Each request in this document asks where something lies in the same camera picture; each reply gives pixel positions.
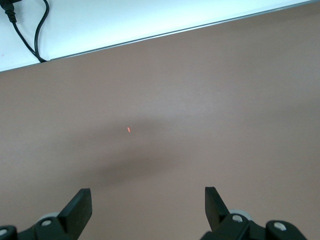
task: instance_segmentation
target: beige tabletop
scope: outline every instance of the beige tabletop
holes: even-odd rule
[[[319,9],[1,72],[0,225],[91,188],[80,240],[199,240],[215,186],[256,223],[319,239]]]

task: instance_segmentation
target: screw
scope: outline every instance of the screw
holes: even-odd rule
[[[51,220],[45,220],[41,223],[41,226],[48,226],[49,224],[51,224]]]
[[[0,230],[0,236],[5,235],[8,232],[7,229],[1,229]]]
[[[239,215],[233,215],[232,216],[232,220],[235,221],[235,222],[238,222],[238,223],[242,223],[243,222],[242,217],[240,217]]]
[[[275,222],[274,224],[273,224],[273,226],[276,228],[276,229],[278,229],[278,230],[280,230],[280,231],[285,231],[285,230],[287,230],[287,228],[286,228],[286,226],[284,225],[284,224],[282,224],[281,222]]]

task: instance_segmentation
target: screw head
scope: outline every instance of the screw head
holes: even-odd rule
[[[243,222],[242,217],[239,216],[239,215],[233,215],[233,216],[232,216],[232,220],[235,221],[235,222],[237,222],[237,223],[242,223],[242,222]]]
[[[0,236],[5,235],[8,232],[7,229],[1,229],[0,230]]]
[[[48,225],[50,225],[51,224],[51,220],[45,220],[45,221],[43,221],[42,223],[41,223],[41,226],[48,226]]]
[[[285,231],[285,230],[287,230],[286,226],[285,226],[283,223],[278,222],[278,221],[275,222],[275,223],[273,224],[273,226],[274,226],[276,229],[280,230],[280,231]]]

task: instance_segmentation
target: cable strain relief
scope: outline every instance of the cable strain relief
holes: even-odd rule
[[[16,13],[14,11],[8,9],[8,10],[5,11],[5,14],[8,15],[9,21],[11,23],[16,23],[17,22],[16,16],[15,16]]]

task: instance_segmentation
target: power cord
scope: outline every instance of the power cord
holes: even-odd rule
[[[44,24],[50,8],[49,8],[49,3],[47,2],[47,0],[43,0],[45,3],[45,12],[43,14],[43,17],[41,19],[41,21],[39,22],[36,30],[35,30],[35,35],[34,35],[34,50],[32,49],[32,47],[28,44],[28,42],[26,41],[26,39],[24,38],[24,36],[21,34],[21,32],[19,31],[18,27],[17,27],[17,19],[15,16],[15,7],[13,5],[13,3],[16,3],[18,1],[21,0],[0,0],[0,5],[1,7],[5,10],[5,14],[7,14],[9,21],[13,24],[13,27],[16,31],[16,33],[18,34],[18,36],[21,38],[21,40],[23,41],[24,45],[29,49],[29,51],[39,60],[40,63],[44,63],[47,62],[46,60],[44,60],[42,57],[40,57],[39,54],[39,47],[38,47],[38,40],[39,40],[39,33],[40,33],[40,29],[42,27],[42,25]]]

